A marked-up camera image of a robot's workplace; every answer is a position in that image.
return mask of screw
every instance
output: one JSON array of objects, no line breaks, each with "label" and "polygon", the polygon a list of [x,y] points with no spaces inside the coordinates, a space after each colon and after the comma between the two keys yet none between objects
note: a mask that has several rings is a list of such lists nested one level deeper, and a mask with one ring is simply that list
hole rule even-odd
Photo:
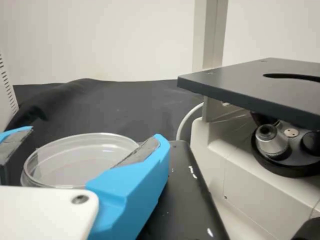
[{"label": "screw", "polygon": [[86,195],[78,195],[72,199],[73,204],[83,204],[89,200],[89,197]]}]

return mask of black platform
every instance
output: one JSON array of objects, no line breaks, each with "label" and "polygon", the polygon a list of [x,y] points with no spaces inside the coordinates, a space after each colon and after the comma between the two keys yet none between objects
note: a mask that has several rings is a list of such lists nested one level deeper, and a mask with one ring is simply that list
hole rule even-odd
[{"label": "black platform", "polygon": [[178,86],[310,130],[320,130],[320,64],[266,58],[178,78]]}]

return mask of white cable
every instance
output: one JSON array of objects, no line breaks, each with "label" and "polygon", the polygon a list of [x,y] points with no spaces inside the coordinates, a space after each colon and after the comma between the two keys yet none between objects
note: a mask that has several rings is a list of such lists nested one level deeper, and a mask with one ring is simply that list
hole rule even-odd
[{"label": "white cable", "polygon": [[195,112],[197,111],[198,109],[202,108],[202,106],[204,105],[204,103],[200,103],[198,104],[197,106],[195,106],[194,108],[192,108],[185,116],[184,118],[182,119],[182,121],[180,122],[180,125],[178,127],[178,131],[176,132],[176,137],[175,139],[176,140],[180,140],[181,138],[181,131],[186,123],[186,121],[188,120],[188,118],[190,118],[190,116]]}]

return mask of white mark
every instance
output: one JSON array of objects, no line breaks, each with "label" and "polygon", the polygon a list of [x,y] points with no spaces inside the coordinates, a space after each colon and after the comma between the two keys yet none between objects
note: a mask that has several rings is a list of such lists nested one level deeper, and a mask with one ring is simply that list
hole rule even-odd
[{"label": "white mark", "polygon": [[214,237],[214,234],[212,233],[212,231],[211,231],[210,228],[208,228],[206,231],[208,232],[208,234],[210,235],[210,237],[212,237],[212,238]]},{"label": "white mark", "polygon": [[190,169],[190,172],[191,172],[193,178],[198,179],[197,176],[194,174],[194,168],[192,166],[188,166],[188,168]]},{"label": "white mark", "polygon": [[194,173],[194,168],[192,166],[188,166],[188,168],[190,169],[190,172],[193,174]]}]

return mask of white panel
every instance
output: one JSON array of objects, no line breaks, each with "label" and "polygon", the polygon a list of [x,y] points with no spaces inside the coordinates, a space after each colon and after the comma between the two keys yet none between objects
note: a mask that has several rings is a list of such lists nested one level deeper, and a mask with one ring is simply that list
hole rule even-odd
[{"label": "white panel", "polygon": [[224,195],[240,211],[280,240],[291,239],[312,208],[227,162]]},{"label": "white panel", "polygon": [[2,0],[0,16],[13,84],[192,71],[194,0]]},{"label": "white panel", "polygon": [[227,159],[223,194],[237,209],[280,240],[291,239],[320,198],[319,176],[282,177],[251,154],[250,138]]},{"label": "white panel", "polygon": [[320,1],[229,0],[223,66],[275,57],[320,62]]},{"label": "white panel", "polygon": [[[0,186],[1,239],[85,240],[96,219],[98,197],[81,189]],[[89,199],[73,204],[72,199]]]}]

